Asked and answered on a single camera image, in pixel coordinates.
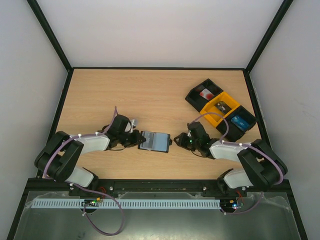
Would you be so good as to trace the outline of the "black card holder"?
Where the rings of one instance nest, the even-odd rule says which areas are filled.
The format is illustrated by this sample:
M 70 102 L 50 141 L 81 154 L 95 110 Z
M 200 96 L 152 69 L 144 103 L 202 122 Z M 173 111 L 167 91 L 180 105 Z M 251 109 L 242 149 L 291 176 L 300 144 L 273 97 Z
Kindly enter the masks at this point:
M 142 131 L 145 138 L 143 143 L 138 145 L 139 150 L 168 153 L 172 145 L 171 135 L 163 132 Z

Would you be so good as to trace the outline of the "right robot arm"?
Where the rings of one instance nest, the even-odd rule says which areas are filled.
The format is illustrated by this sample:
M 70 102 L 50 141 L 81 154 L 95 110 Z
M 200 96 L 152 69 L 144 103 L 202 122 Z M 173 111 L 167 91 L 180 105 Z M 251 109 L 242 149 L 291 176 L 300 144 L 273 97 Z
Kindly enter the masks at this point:
M 218 177 L 218 191 L 224 196 L 243 187 L 266 192 L 272 186 L 281 184 L 288 173 L 284 162 L 262 139 L 249 143 L 229 142 L 211 138 L 198 121 L 187 127 L 188 132 L 182 132 L 173 139 L 179 147 L 191 152 L 198 151 L 203 158 L 241 164 L 242 168 L 230 168 Z

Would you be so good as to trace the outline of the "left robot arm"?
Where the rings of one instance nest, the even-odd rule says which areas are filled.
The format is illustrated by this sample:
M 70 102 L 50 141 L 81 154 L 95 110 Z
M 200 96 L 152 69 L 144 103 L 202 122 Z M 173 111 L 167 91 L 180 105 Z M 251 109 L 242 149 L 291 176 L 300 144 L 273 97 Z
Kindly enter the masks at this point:
M 131 148 L 145 141 L 146 138 L 136 129 L 134 119 L 116 113 L 110 124 L 95 133 L 69 135 L 64 131 L 56 132 L 38 154 L 34 165 L 45 179 L 87 188 L 96 175 L 77 166 L 80 156 L 110 151 L 117 145 Z

